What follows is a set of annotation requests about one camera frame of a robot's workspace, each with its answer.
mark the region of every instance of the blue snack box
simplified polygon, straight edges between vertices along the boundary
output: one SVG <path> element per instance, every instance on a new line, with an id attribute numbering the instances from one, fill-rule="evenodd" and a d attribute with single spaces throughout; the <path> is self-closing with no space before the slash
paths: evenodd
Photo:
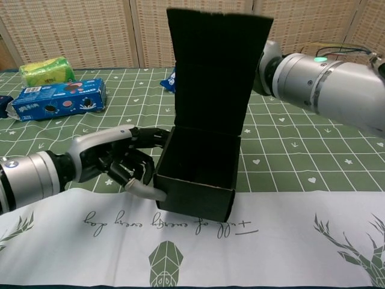
<path id="1" fill-rule="evenodd" d="M 88 79 L 23 89 L 11 106 L 22 122 L 100 111 L 105 108 L 103 79 Z"/>

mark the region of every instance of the robotic arm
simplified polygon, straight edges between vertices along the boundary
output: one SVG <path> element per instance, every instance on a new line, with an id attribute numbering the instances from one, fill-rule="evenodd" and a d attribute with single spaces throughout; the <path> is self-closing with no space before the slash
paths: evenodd
<path id="1" fill-rule="evenodd" d="M 62 155 L 51 151 L 0 162 L 0 215 L 65 190 L 70 181 L 86 182 L 106 173 L 125 190 L 153 200 L 166 194 L 147 186 L 155 169 L 140 148 L 163 148 L 168 131 L 122 125 L 73 140 Z"/>
<path id="2" fill-rule="evenodd" d="M 267 41 L 253 90 L 385 138 L 385 62 L 377 55 L 369 66 L 300 53 L 283 56 L 278 43 Z M 0 215 L 101 173 L 139 197 L 164 201 L 163 191 L 147 186 L 155 166 L 138 149 L 163 148 L 167 138 L 162 129 L 122 125 L 78 137 L 62 155 L 44 151 L 4 159 Z"/>
<path id="3" fill-rule="evenodd" d="M 294 53 L 267 41 L 253 90 L 320 116 L 385 137 L 385 62 L 370 65 Z"/>

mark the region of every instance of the black box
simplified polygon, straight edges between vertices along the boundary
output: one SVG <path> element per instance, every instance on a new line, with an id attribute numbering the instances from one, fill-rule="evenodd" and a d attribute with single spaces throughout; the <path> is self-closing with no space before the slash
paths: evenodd
<path id="1" fill-rule="evenodd" d="M 161 210 L 226 222 L 241 132 L 273 20 L 169 8 L 176 59 L 175 126 L 153 177 Z"/>

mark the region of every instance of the beige wall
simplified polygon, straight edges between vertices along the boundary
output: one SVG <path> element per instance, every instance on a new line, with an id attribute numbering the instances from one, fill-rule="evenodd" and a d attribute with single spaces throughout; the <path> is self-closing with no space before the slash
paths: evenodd
<path id="1" fill-rule="evenodd" d="M 74 68 L 171 67 L 167 7 L 271 16 L 284 53 L 317 40 L 385 52 L 385 0 L 0 0 L 0 34 L 17 65 L 63 55 Z"/>

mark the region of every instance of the yellow package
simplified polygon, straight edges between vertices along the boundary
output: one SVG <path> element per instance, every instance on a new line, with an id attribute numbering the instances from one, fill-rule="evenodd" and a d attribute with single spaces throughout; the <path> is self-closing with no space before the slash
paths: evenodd
<path id="1" fill-rule="evenodd" d="M 19 73 L 25 87 L 76 81 L 73 69 L 65 57 L 23 65 Z"/>

